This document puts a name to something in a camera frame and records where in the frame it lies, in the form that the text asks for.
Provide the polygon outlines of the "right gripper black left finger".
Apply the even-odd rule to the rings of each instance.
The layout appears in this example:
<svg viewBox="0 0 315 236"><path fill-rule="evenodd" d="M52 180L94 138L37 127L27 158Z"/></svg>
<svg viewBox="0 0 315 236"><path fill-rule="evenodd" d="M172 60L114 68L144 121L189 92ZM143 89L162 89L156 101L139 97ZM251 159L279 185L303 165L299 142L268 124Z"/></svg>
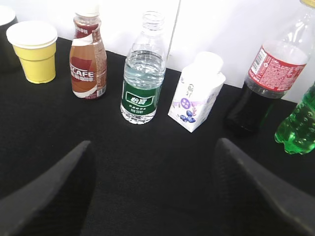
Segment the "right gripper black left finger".
<svg viewBox="0 0 315 236"><path fill-rule="evenodd" d="M2 236L78 236L94 194L95 154L82 141L38 178L1 199Z"/></svg>

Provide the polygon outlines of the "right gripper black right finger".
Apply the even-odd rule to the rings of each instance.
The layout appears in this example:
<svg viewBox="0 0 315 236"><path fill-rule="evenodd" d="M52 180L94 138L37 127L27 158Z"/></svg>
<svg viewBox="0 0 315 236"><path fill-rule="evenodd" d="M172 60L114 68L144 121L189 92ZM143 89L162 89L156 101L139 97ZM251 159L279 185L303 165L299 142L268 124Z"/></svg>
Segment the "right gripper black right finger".
<svg viewBox="0 0 315 236"><path fill-rule="evenodd" d="M315 199L277 177L227 138L213 154L218 236L313 236Z"/></svg>

